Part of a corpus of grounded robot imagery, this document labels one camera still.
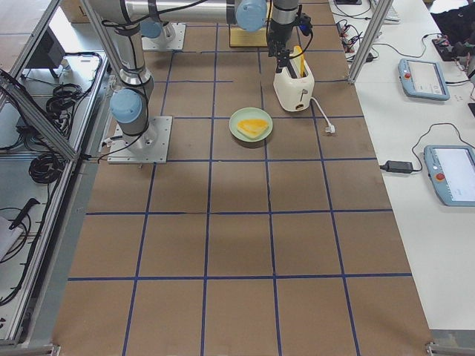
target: floor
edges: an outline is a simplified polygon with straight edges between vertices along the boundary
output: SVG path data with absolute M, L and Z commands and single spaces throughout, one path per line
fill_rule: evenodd
M 306 53 L 316 108 L 290 114 L 275 60 L 187 27 L 148 53 L 165 165 L 101 163 L 53 342 L 61 355 L 425 355 L 430 332 L 328 3 Z M 291 43 L 306 38 L 296 34 Z M 239 108 L 274 119 L 259 147 Z

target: blue object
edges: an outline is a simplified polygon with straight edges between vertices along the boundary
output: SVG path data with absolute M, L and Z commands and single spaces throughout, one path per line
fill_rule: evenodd
M 237 24 L 243 30 L 255 32 L 266 23 L 267 4 L 265 0 L 243 0 L 237 7 Z
M 158 22 L 142 21 L 140 22 L 140 32 L 144 37 L 155 39 L 162 33 L 162 25 Z
M 432 100 L 451 97 L 439 63 L 401 59 L 398 69 L 407 96 Z
M 111 112 L 121 124 L 133 122 L 142 111 L 140 95 L 131 89 L 122 89 L 111 98 Z
M 449 206 L 475 206 L 475 155 L 470 146 L 424 148 L 430 181 L 440 200 Z

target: white table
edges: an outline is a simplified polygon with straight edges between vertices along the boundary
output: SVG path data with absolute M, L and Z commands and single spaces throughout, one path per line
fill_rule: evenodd
M 362 6 L 341 6 L 349 14 Z M 439 29 L 422 0 L 394 0 L 401 23 L 384 25 L 379 42 L 400 52 L 422 53 L 421 38 Z M 358 30 L 368 21 L 348 19 Z M 430 36 L 423 60 L 442 63 L 445 80 L 457 82 L 465 74 L 452 62 L 442 62 Z M 446 102 L 410 99 L 399 81 L 397 64 L 403 56 L 385 46 L 377 46 L 378 60 L 366 64 L 356 81 L 356 90 L 380 164 L 386 160 L 411 161 L 418 165 L 410 149 L 435 122 L 452 122 L 462 138 L 475 143 L 475 117 L 468 109 L 472 84 L 449 87 Z M 426 145 L 462 145 L 453 128 L 435 127 L 416 148 L 422 160 Z M 401 232 L 422 307 L 431 329 L 475 329 L 475 208 L 451 208 L 437 198 L 427 176 L 383 173 L 387 192 Z

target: tablet screen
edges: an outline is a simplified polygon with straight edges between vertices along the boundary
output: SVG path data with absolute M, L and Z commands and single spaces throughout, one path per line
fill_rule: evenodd
M 445 180 L 457 202 L 475 201 L 475 164 L 467 149 L 435 148 Z
M 407 61 L 417 93 L 445 94 L 440 82 L 437 66 L 434 63 Z

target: power adapter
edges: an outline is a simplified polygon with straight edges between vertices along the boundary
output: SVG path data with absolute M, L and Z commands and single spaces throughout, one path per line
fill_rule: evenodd
M 412 162 L 402 161 L 386 161 L 385 164 L 379 166 L 380 169 L 390 173 L 411 174 L 414 172 Z

